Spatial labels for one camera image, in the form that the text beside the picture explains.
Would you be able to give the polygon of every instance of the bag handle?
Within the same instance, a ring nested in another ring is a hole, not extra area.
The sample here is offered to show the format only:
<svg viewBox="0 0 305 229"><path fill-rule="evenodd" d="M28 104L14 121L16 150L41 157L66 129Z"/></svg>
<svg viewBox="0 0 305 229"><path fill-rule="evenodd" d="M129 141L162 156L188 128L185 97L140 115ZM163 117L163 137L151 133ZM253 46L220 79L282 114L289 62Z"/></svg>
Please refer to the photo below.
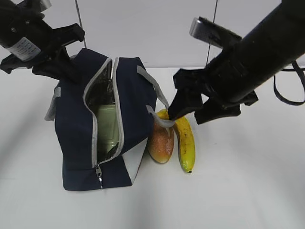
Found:
<svg viewBox="0 0 305 229"><path fill-rule="evenodd" d="M58 97L61 97L61 88L60 87L56 87L54 89L54 95L52 97L50 107L49 107L49 109L47 111L46 116L44 117L45 121L54 121L55 114L56 114L56 103L55 103L55 100Z"/></svg>
<svg viewBox="0 0 305 229"><path fill-rule="evenodd" d="M161 101L161 103L164 104L165 108L168 109L169 108L169 103L168 103L167 99L165 98L158 82L151 75L149 75L148 72L144 68L142 68L141 66L138 66L137 73L140 74L141 76L143 76L148 82L150 82L154 86L154 89L155 89L156 94L157 94L157 98ZM176 123L175 121L161 119L156 114L156 112L153 110L153 108L151 106L147 105L146 108L147 108L148 113L152 114L155 122L159 126L164 127L164 128L170 128L173 125L175 125L175 123Z"/></svg>

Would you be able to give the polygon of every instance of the sticker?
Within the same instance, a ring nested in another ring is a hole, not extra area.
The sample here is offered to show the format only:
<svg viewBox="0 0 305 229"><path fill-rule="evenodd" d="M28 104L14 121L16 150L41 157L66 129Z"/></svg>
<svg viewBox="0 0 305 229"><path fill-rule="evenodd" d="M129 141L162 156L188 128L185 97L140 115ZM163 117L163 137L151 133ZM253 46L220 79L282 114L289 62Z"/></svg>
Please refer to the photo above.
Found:
<svg viewBox="0 0 305 229"><path fill-rule="evenodd" d="M24 62L32 60L41 52L40 48L26 37L21 38L20 41L7 48L7 50Z"/></svg>

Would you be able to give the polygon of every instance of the zipper pull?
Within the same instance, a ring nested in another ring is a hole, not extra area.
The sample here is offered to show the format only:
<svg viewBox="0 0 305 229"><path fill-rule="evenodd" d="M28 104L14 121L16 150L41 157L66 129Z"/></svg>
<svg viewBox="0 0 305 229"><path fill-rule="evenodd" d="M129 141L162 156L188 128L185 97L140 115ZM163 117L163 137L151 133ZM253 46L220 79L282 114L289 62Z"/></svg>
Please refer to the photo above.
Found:
<svg viewBox="0 0 305 229"><path fill-rule="evenodd" d="M103 188L102 187L102 170L101 170L101 167L100 167L99 164L96 165L95 172L96 172L96 176L99 178L99 182L100 182L101 188Z"/></svg>

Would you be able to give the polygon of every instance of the navy blue bag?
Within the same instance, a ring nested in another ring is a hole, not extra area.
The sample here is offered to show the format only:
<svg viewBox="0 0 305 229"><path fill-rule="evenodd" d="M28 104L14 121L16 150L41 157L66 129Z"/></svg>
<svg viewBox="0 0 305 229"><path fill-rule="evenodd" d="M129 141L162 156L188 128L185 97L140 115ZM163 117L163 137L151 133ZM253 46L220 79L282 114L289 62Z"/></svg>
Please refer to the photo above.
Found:
<svg viewBox="0 0 305 229"><path fill-rule="evenodd" d="M112 84L119 141L111 156L97 157L97 118L88 107L87 97L100 79L110 78L112 60L82 49L74 58L82 75L80 84L60 80L46 120L55 119L55 131L63 153L62 178L66 190L86 191L133 184L147 138L153 131L157 97L168 107L160 87L145 71L140 58L117 58Z"/></svg>

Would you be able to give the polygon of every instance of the white surface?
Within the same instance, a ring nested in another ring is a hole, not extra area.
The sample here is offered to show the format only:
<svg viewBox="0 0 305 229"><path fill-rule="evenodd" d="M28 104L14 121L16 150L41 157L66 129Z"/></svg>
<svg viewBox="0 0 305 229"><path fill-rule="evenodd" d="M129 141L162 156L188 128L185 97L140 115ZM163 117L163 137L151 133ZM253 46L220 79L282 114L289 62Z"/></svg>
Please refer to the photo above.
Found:
<svg viewBox="0 0 305 229"><path fill-rule="evenodd" d="M189 35L194 17L213 20L216 0L78 0L88 48L111 58L141 57L146 67L202 67L208 45ZM219 0L215 22L244 37L281 0ZM53 28L78 23L74 0L51 0ZM68 46L72 56L83 47ZM210 60L220 53L212 47ZM1 49L0 59L9 55ZM305 65L305 57L299 61Z"/></svg>
<svg viewBox="0 0 305 229"><path fill-rule="evenodd" d="M169 101L176 71L148 70ZM198 126L188 116L192 174L180 168L176 142L166 165L144 154L132 187L81 193L62 188L54 124L43 120L56 83L26 70L0 73L0 228L305 228L305 106L278 101L272 81L238 118ZM290 99L304 96L298 83L278 77Z"/></svg>
<svg viewBox="0 0 305 229"><path fill-rule="evenodd" d="M146 67L205 65L208 45L189 29L213 19L215 0L78 0L88 48L111 58L139 56Z"/></svg>

